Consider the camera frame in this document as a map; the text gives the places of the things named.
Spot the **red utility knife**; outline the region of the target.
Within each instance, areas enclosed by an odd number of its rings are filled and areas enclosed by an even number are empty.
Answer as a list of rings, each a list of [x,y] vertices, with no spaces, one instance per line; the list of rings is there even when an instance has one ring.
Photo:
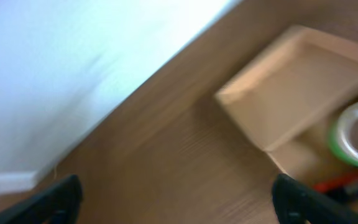
[[[313,186],[313,189],[318,192],[326,193],[332,189],[342,187],[343,185],[349,184],[356,180],[358,180],[358,171],[346,173],[342,176],[317,183]]]

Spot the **black marker pen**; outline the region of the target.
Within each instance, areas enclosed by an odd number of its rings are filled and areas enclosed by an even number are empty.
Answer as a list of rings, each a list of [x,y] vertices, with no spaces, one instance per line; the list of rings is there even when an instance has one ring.
[[[358,180],[355,180],[336,189],[332,189],[328,191],[326,195],[339,203],[347,203],[354,201],[358,198]]]

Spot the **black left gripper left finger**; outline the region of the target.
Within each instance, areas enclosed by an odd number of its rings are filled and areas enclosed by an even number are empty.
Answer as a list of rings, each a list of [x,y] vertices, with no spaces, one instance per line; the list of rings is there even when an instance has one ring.
[[[0,212],[0,224],[75,224],[83,201],[77,175],[69,175],[47,189]]]

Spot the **green tape roll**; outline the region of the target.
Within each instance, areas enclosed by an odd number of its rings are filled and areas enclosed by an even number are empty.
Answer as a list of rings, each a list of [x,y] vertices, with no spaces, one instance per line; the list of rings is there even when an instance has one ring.
[[[327,144],[330,151],[341,161],[358,167],[358,161],[348,156],[337,143],[336,139],[337,123],[334,123],[330,129],[327,138]]]

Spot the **brown cardboard box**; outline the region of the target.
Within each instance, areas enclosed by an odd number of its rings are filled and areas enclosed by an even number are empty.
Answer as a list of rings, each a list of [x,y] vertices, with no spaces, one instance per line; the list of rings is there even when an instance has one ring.
[[[357,167],[328,146],[340,114],[358,102],[358,42],[293,26],[229,80],[216,99],[278,169],[312,186]]]

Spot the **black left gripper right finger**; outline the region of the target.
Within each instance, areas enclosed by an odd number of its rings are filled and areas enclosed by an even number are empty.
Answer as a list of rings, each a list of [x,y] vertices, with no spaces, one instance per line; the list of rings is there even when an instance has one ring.
[[[272,202],[280,224],[358,223],[357,212],[286,174],[277,175],[272,186]]]

